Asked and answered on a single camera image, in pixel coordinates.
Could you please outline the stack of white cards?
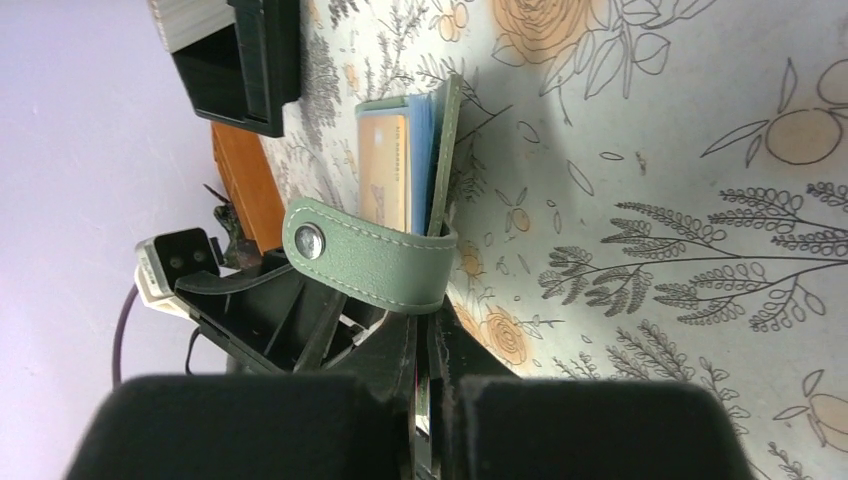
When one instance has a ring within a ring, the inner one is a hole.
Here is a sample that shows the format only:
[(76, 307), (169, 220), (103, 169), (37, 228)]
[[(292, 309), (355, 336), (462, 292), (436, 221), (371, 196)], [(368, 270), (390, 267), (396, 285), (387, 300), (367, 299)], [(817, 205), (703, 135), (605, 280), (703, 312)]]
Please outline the stack of white cards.
[(147, 7), (168, 53), (175, 53), (235, 22), (234, 8), (226, 0), (148, 0)]

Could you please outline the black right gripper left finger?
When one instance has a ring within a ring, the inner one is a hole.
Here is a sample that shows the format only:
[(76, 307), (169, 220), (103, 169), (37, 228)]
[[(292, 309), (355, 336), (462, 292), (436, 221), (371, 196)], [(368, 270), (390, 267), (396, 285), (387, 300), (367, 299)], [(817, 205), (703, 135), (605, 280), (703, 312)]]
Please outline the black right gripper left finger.
[(417, 325), (391, 315), (334, 368), (148, 376), (100, 406), (71, 479), (410, 479)]

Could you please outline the black card box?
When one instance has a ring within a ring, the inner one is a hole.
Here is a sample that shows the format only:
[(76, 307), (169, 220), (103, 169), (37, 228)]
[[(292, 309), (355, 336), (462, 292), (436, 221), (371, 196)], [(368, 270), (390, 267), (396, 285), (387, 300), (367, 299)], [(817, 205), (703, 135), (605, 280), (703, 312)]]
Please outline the black card box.
[(226, 1), (233, 25), (168, 54), (198, 117), (281, 138), (283, 108), (302, 92), (301, 4)]

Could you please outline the gold credit card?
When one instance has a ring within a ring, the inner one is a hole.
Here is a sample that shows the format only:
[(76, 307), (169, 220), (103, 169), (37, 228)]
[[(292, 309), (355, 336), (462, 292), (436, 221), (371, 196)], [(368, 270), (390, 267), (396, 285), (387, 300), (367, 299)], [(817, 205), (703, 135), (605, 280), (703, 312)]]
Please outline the gold credit card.
[(408, 118), (399, 109), (365, 112), (357, 118), (359, 216), (386, 228), (405, 231)]

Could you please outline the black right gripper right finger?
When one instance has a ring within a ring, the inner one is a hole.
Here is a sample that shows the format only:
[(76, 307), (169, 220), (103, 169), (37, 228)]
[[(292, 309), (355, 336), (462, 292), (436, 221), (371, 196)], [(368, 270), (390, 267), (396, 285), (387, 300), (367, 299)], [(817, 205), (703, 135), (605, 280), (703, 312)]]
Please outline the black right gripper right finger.
[(749, 479), (730, 418), (679, 382), (522, 378), (444, 306), (427, 318), (438, 479)]

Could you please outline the orange compartment tray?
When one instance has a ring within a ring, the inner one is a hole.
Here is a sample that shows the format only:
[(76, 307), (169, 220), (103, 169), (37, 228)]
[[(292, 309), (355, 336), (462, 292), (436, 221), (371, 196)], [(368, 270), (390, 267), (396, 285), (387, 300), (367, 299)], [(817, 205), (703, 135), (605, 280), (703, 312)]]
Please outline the orange compartment tray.
[(260, 137), (213, 122), (211, 139), (219, 175), (246, 236), (262, 252), (280, 247), (285, 209)]

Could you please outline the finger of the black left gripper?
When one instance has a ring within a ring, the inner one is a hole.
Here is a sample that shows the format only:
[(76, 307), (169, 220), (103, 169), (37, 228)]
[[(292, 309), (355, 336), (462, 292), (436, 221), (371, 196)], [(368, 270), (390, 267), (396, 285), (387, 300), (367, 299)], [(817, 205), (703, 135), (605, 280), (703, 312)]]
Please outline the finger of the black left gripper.
[(221, 277), (181, 277), (175, 293), (201, 334), (254, 373), (325, 370), (383, 323), (383, 310), (296, 270), (282, 250)]

